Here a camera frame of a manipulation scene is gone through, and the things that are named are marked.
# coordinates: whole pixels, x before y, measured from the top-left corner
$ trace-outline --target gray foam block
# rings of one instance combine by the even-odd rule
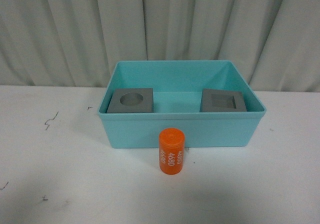
[[[106,113],[152,113],[153,111],[153,88],[118,88],[113,92]]]
[[[202,90],[200,112],[246,112],[246,104],[241,91]]]

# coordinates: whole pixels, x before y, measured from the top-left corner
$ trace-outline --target plastic bin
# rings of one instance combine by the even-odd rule
[[[153,88],[153,113],[106,113],[118,88]],[[247,112],[200,112],[202,90],[240,91]],[[185,147],[248,144],[266,108],[227,60],[120,61],[98,109],[113,148],[157,148],[159,133],[174,127]]]

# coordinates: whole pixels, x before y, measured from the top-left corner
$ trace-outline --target orange cylinder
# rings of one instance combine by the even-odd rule
[[[177,128],[167,128],[159,134],[160,169],[174,175],[181,171],[184,164],[185,134]]]

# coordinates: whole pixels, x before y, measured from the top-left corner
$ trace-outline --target table surface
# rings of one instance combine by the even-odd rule
[[[320,93],[256,94],[245,147],[113,149],[105,88],[0,86],[0,223],[320,223]]]

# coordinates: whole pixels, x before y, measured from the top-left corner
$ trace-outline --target gray fabric backdrop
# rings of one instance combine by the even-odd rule
[[[0,0],[0,84],[105,87],[121,60],[231,60],[320,92],[320,0]]]

